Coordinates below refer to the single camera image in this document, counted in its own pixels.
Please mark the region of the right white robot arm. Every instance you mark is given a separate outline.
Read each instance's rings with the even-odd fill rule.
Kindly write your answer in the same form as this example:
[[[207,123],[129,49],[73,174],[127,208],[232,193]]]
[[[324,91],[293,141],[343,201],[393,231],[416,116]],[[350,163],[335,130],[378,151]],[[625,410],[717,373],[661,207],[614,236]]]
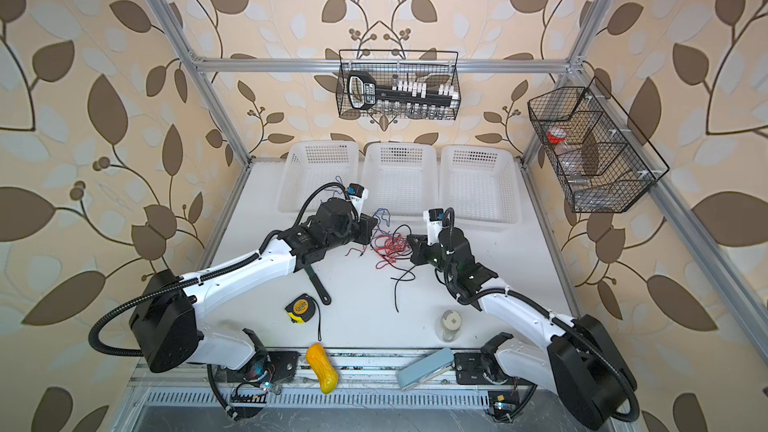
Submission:
[[[433,267],[458,304],[494,316],[513,330],[489,341],[489,375],[519,377],[556,393],[570,414],[593,431],[610,419],[632,423],[640,418],[637,381],[598,319],[557,313],[514,290],[475,259],[452,208],[429,209],[423,217],[426,234],[407,238],[412,263]]]

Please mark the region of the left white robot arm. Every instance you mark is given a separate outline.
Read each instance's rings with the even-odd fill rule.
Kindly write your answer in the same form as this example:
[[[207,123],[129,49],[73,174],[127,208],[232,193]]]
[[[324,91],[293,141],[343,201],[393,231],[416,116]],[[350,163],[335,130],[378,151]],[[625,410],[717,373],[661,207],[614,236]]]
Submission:
[[[257,286],[305,270],[330,250],[371,240],[378,221],[362,211],[367,189],[339,182],[319,189],[332,188],[339,195],[320,203],[314,215],[298,214],[290,228],[271,231],[249,254],[181,276],[156,273],[142,295],[92,326],[89,345],[105,355],[142,357],[154,373],[184,363],[250,371],[265,362],[264,346],[252,330],[216,328],[205,319]]]

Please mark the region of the left white plastic basket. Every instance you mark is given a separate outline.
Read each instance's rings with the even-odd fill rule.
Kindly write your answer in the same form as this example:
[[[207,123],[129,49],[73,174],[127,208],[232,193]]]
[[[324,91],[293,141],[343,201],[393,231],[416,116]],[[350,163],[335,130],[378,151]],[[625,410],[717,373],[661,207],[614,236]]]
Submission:
[[[306,198],[321,185],[358,181],[359,147],[353,141],[300,142],[288,152],[276,207],[298,213]]]

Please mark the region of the white plastic basket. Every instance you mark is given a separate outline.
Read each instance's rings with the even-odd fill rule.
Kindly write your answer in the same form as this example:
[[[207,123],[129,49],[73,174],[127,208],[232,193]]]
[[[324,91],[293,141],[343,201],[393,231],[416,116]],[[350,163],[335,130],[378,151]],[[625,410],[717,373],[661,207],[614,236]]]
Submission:
[[[438,205],[460,221],[511,226],[520,219],[517,166],[506,150],[446,146],[440,154]]]
[[[288,152],[276,207],[298,213],[306,198],[321,185],[358,181],[359,147],[353,141],[300,142]]]
[[[375,143],[367,148],[360,181],[368,191],[366,214],[383,208],[392,216],[421,217],[438,207],[437,151],[424,144]]]

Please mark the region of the middle white plastic basket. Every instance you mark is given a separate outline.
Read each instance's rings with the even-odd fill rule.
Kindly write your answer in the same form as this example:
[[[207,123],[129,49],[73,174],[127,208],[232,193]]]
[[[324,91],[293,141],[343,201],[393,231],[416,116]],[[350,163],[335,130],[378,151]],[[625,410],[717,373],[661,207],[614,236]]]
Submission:
[[[375,143],[367,148],[360,181],[368,191],[366,214],[383,208],[392,216],[421,217],[438,207],[437,151],[424,144]]]

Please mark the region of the green black pipe wrench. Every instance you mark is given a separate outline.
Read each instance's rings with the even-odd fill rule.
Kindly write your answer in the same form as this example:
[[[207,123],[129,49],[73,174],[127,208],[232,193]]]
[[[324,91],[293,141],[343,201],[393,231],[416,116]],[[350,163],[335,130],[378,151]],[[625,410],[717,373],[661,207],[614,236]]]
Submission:
[[[315,272],[314,268],[311,265],[307,265],[305,267],[305,273],[307,274],[311,284],[315,288],[315,291],[317,292],[321,303],[325,306],[330,305],[332,303],[332,298],[328,293],[326,287],[324,286],[323,282],[321,281],[320,277]]]

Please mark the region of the right white plastic basket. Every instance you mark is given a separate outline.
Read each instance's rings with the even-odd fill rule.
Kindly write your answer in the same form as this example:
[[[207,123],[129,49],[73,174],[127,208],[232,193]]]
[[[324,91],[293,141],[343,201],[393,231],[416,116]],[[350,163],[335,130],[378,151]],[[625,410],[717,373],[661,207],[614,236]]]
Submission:
[[[517,166],[506,150],[446,146],[440,154],[438,205],[460,221],[511,226],[520,219]]]

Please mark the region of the yellow black tape measure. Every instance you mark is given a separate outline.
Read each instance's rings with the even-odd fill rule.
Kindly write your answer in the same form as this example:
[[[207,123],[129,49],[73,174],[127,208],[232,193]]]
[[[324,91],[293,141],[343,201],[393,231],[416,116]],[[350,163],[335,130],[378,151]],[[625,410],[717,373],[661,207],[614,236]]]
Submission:
[[[314,297],[301,294],[285,307],[285,312],[293,323],[307,323],[317,318],[317,341],[322,340],[322,317]]]

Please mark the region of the yellow squash toy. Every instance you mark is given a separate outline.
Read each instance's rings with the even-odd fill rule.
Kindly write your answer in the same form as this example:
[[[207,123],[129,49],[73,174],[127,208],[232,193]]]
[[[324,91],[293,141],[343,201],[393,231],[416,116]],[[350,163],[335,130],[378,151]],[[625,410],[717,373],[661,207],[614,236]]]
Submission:
[[[339,382],[339,375],[332,365],[325,348],[315,343],[305,354],[307,363],[315,374],[323,394],[331,394]]]

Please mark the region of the light blue sharpening block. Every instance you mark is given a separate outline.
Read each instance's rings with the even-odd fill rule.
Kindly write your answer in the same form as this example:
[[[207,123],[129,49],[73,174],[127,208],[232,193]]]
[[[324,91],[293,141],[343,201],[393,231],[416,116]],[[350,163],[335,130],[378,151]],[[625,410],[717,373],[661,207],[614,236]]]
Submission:
[[[442,374],[454,363],[450,348],[442,348],[408,365],[396,373],[401,390],[407,391]]]

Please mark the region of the red small object in basket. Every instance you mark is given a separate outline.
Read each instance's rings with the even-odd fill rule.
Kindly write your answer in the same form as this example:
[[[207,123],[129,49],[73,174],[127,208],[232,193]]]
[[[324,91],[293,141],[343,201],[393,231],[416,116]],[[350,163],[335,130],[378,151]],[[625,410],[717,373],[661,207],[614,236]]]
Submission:
[[[562,127],[553,126],[548,129],[546,137],[551,145],[556,146],[566,140],[567,131]]]

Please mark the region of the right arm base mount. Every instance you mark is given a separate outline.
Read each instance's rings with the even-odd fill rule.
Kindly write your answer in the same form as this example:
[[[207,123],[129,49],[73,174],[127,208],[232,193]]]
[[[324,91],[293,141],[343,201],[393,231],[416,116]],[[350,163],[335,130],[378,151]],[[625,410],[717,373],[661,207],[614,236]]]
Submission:
[[[491,391],[488,414],[497,423],[513,423],[530,403],[537,385],[525,379],[507,375],[501,368],[495,353],[513,339],[510,333],[501,332],[475,352],[455,352],[454,370],[459,385],[503,386],[501,391]]]

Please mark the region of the black socket set rail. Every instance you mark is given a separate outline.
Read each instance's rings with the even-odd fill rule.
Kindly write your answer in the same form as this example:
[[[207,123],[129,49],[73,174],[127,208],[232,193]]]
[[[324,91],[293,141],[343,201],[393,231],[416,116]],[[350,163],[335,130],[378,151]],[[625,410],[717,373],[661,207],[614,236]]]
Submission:
[[[460,93],[453,86],[440,84],[434,90],[426,82],[401,79],[395,79],[389,84],[379,83],[367,72],[351,72],[344,86],[350,105],[358,110],[374,107],[387,109],[400,104],[411,108],[457,109],[461,99]]]

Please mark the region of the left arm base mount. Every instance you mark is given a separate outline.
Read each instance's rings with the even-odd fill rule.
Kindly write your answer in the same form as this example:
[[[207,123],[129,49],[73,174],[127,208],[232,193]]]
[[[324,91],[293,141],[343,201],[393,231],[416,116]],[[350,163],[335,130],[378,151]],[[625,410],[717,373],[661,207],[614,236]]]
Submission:
[[[240,369],[230,370],[211,364],[206,365],[206,375],[212,394],[217,403],[233,421],[251,418],[260,412],[259,408],[237,407],[237,404],[260,403],[266,401],[269,394],[280,395],[282,383],[296,375],[299,353],[296,351],[277,351],[271,355],[254,331],[248,328],[243,333],[249,337],[255,349],[253,357]],[[216,373],[225,372],[228,379],[237,378],[238,384],[228,397],[220,391],[216,383]],[[239,390],[243,386],[252,386],[265,392],[263,396],[244,398]]]

